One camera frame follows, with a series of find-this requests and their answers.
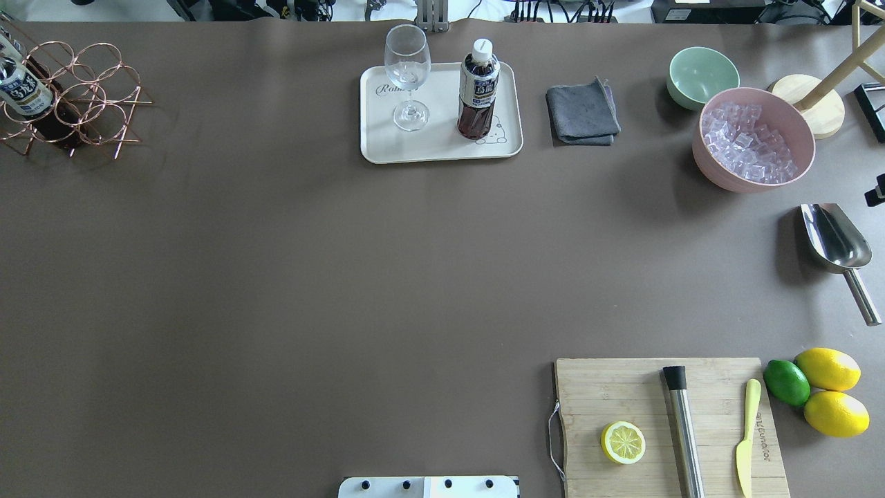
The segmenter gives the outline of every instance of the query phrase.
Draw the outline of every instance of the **gray cloth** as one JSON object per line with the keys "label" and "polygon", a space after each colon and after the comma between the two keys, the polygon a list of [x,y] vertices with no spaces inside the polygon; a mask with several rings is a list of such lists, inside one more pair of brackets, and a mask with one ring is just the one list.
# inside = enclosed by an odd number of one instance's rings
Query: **gray cloth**
{"label": "gray cloth", "polygon": [[620,132],[612,89],[596,78],[589,85],[547,90],[557,137],[570,145],[611,145]]}

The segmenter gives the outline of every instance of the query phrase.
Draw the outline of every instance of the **black clamp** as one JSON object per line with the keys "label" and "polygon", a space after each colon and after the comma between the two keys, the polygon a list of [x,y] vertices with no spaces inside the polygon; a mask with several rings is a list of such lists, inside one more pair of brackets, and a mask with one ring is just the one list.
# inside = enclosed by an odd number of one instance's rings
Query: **black clamp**
{"label": "black clamp", "polygon": [[864,194],[866,205],[873,207],[885,203],[885,174],[876,176],[876,188]]}
{"label": "black clamp", "polygon": [[384,5],[387,5],[387,0],[367,0],[366,20],[372,20],[372,11],[379,11]]}

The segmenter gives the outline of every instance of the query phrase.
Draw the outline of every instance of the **lemon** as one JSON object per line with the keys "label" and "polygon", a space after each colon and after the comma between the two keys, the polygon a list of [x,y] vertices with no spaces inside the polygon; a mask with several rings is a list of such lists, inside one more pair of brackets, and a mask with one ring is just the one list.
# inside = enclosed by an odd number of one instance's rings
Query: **lemon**
{"label": "lemon", "polygon": [[624,422],[612,422],[603,429],[603,453],[617,463],[636,463],[645,455],[645,436],[639,427]]}
{"label": "lemon", "polygon": [[864,403],[846,393],[820,391],[805,403],[805,420],[827,436],[850,438],[870,426]]}
{"label": "lemon", "polygon": [[858,363],[842,351],[813,347],[794,360],[808,377],[808,383],[828,391],[848,391],[860,379]]}
{"label": "lemon", "polygon": [[792,362],[771,360],[762,372],[768,392],[788,405],[801,407],[808,401],[812,388],[805,374]]}

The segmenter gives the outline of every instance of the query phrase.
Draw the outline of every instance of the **bowl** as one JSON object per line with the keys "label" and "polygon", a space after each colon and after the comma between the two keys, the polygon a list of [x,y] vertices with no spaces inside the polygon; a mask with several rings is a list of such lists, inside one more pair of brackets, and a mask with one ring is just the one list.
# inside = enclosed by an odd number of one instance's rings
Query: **bowl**
{"label": "bowl", "polygon": [[[701,123],[706,114],[721,108],[727,102],[762,107],[762,113],[756,121],[757,126],[765,124],[769,129],[777,130],[780,133],[783,142],[792,154],[793,163],[796,165],[796,173],[791,178],[781,183],[754,182],[732,172],[713,156],[709,146],[704,143]],[[812,129],[809,128],[802,114],[786,100],[762,89],[736,88],[716,94],[701,110],[691,143],[691,151],[695,156],[697,167],[711,182],[727,191],[749,193],[769,191],[801,178],[812,166],[815,143]]]}
{"label": "bowl", "polygon": [[666,89],[676,104],[697,111],[724,89],[741,86],[737,67],[707,47],[682,49],[670,60]]}

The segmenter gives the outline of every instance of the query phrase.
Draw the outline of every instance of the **wooden coaster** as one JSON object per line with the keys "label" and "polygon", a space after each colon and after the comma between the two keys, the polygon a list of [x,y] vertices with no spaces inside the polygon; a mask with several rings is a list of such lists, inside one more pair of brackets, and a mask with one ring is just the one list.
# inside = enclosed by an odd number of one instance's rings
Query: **wooden coaster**
{"label": "wooden coaster", "polygon": [[[796,105],[819,83],[818,78],[808,74],[791,74],[780,78],[769,91],[792,105]],[[845,103],[834,89],[830,90],[810,109],[799,109],[799,112],[818,140],[834,135],[845,121]]]}

